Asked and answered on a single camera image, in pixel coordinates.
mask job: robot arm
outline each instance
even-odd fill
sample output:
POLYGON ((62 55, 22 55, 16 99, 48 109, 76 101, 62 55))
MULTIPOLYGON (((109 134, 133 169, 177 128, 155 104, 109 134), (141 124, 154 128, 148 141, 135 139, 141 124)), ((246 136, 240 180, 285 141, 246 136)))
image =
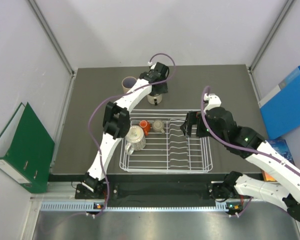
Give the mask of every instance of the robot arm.
MULTIPOLYGON (((221 185, 210 185, 210 193, 222 198, 231 198, 237 194, 258 198, 282 208, 300 222, 300 169, 276 152, 256 131, 249 127, 237 126, 232 114, 220 107, 221 101, 218 96, 206 94, 204 102, 208 104, 204 109, 205 120, 218 138, 238 147, 266 153, 277 160, 224 144, 227 150, 266 171, 279 183, 256 180, 233 171, 225 177, 221 185)), ((200 111, 187 113, 186 120, 180 127, 186 137, 191 135, 193 125, 197 125, 197 137, 213 137, 206 128, 200 111)))
MULTIPOLYGON (((157 62, 150 67, 149 72, 144 72, 140 75, 135 85, 126 95, 114 103, 108 102, 106 105, 102 124, 102 142, 100 145, 102 152, 102 164, 105 171, 107 171, 109 162, 117 145, 129 132, 129 112, 131 112, 148 94, 155 95, 167 93, 168 86, 166 82, 159 84, 156 83, 167 79, 168 75, 169 68, 166 65, 157 62)), ((100 192, 102 189, 100 181, 104 178, 105 176, 102 172, 100 163, 100 152, 98 151, 92 166, 84 176, 82 185, 91 192, 100 192)))

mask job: blue binder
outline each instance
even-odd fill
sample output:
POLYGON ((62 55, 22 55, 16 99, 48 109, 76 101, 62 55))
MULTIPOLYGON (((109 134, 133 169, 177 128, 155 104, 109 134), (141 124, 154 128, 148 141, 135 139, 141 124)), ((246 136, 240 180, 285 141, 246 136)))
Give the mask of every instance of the blue binder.
POLYGON ((293 77, 260 108, 269 139, 276 139, 300 126, 300 72, 293 77))

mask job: cup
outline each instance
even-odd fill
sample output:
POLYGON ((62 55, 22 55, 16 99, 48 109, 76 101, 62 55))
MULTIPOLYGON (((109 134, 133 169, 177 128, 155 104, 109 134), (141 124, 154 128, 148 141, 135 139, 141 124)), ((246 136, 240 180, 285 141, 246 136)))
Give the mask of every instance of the cup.
POLYGON ((152 129, 155 133, 161 133, 164 134, 165 132, 165 124, 162 120, 156 119, 152 123, 152 129))
POLYGON ((125 77, 122 82, 123 93, 126 94, 137 82, 137 79, 133 76, 125 77))
POLYGON ((132 155, 134 151, 140 151, 146 146, 146 137, 144 131, 139 126, 131 126, 128 134, 125 136, 127 144, 124 151, 128 155, 132 155))
POLYGON ((158 105, 159 103, 161 103, 162 101, 162 94, 155 94, 155 95, 147 95, 146 96, 146 99, 148 100, 148 102, 150 104, 153 104, 153 105, 158 105))
POLYGON ((142 120, 142 121, 139 122, 139 126, 142 128, 144 134, 146 136, 148 136, 149 132, 151 130, 151 124, 150 124, 150 122, 148 122, 146 120, 142 120))

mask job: gray wall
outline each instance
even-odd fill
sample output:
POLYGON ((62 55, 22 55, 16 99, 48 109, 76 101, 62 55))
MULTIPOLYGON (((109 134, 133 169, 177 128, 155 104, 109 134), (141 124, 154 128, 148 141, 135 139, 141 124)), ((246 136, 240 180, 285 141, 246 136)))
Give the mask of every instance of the gray wall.
MULTIPOLYGON (((0 132, 28 102, 54 138, 70 76, 27 1, 0 0, 0 132)), ((18 239, 30 194, 0 170, 0 239, 18 239)))
MULTIPOLYGON (((300 0, 297 0, 254 72, 261 96, 264 97, 299 65, 300 0)), ((283 137, 289 145, 295 164, 300 168, 300 127, 283 137)))
POLYGON ((36 1, 77 68, 145 66, 158 52, 177 65, 249 65, 285 2, 36 1))

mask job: dish rack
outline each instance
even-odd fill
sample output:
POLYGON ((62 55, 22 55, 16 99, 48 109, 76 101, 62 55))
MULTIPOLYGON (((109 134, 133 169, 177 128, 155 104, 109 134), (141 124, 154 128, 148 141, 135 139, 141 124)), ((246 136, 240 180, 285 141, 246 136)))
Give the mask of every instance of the dish rack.
POLYGON ((213 168, 208 137, 197 138, 196 127, 192 128, 190 138, 180 130, 188 111, 199 110, 149 110, 134 109, 130 113, 131 125, 139 125, 141 120, 153 123, 164 122, 165 133, 150 131, 145 137, 144 149, 127 155, 124 138, 121 141, 120 168, 130 173, 207 173, 213 168))

